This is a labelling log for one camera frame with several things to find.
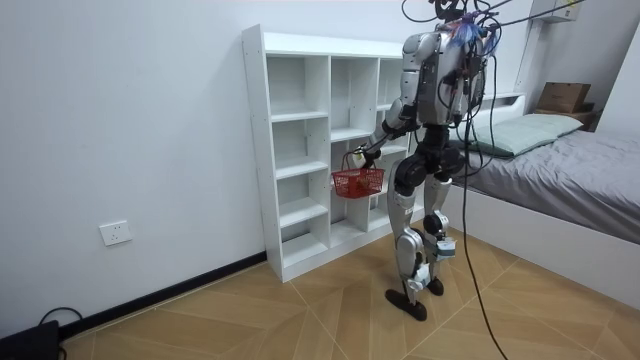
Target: wall socket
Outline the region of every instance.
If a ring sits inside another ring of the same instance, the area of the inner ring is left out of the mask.
[[[102,234],[102,240],[106,246],[133,240],[129,231],[129,223],[126,220],[100,226],[100,234]]]

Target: black baseboard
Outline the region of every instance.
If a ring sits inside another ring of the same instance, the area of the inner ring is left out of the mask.
[[[202,275],[198,275],[189,280],[185,280],[181,283],[169,286],[168,288],[164,288],[162,290],[158,290],[149,295],[145,295],[135,300],[131,300],[122,305],[118,305],[116,307],[99,312],[97,314],[87,316],[82,320],[78,320],[76,322],[72,322],[70,324],[60,327],[60,339],[66,340],[83,331],[93,329],[102,324],[106,324],[110,321],[132,314],[136,311],[140,311],[154,304],[171,299],[172,297],[176,297],[187,291],[191,291],[203,285],[222,279],[225,276],[229,276],[240,270],[244,270],[248,267],[259,264],[266,260],[267,260],[267,253],[263,251],[261,253],[258,253],[258,254],[249,256],[247,258],[244,258],[242,260],[236,261],[234,263],[231,263],[229,265],[223,266],[219,269],[209,271],[208,273],[204,273]]]

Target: humanoid robot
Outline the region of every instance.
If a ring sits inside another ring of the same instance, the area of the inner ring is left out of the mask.
[[[438,15],[446,21],[461,16],[441,11]],[[419,321],[426,320],[427,311],[418,301],[418,292],[427,288],[442,296],[438,261],[455,255],[455,242],[447,237],[449,220],[441,209],[451,176],[462,169],[465,160],[458,149],[449,146],[449,129],[457,127],[469,110],[479,105],[484,91],[485,61],[478,55],[483,53],[482,42],[456,45],[452,41],[446,24],[405,41],[401,95],[385,121],[357,151],[364,161],[358,165],[370,167],[386,141],[411,134],[421,126],[426,129],[415,153],[393,164],[387,193],[404,293],[387,290],[385,296]],[[415,190],[423,182],[425,233],[410,226]]]

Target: robot leg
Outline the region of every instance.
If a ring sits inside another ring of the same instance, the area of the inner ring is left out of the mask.
[[[424,236],[427,239],[424,246],[427,250],[431,275],[431,282],[427,288],[434,295],[442,296],[444,285],[438,279],[439,262],[455,256],[455,241],[447,237],[449,219],[442,213],[442,206],[451,188],[452,180],[451,178],[438,179],[438,177],[437,175],[429,175],[425,181],[423,224]]]
[[[390,289],[385,293],[385,297],[416,320],[424,321],[427,319],[427,310],[418,301],[418,292],[429,284],[431,277],[429,264],[426,262],[424,237],[420,231],[411,228],[415,188],[411,191],[405,189],[405,191],[399,192],[395,183],[398,167],[407,160],[411,161],[405,159],[393,164],[387,193],[389,219],[395,236],[396,262],[404,294]]]

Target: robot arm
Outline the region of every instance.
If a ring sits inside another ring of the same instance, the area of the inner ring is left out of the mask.
[[[402,48],[403,72],[400,80],[400,97],[387,112],[387,118],[371,134],[360,149],[365,158],[364,167],[370,167],[380,157],[380,148],[388,141],[401,137],[419,128],[417,123],[417,100],[423,78],[423,63],[437,58],[440,50],[440,33],[416,34],[405,41]]]

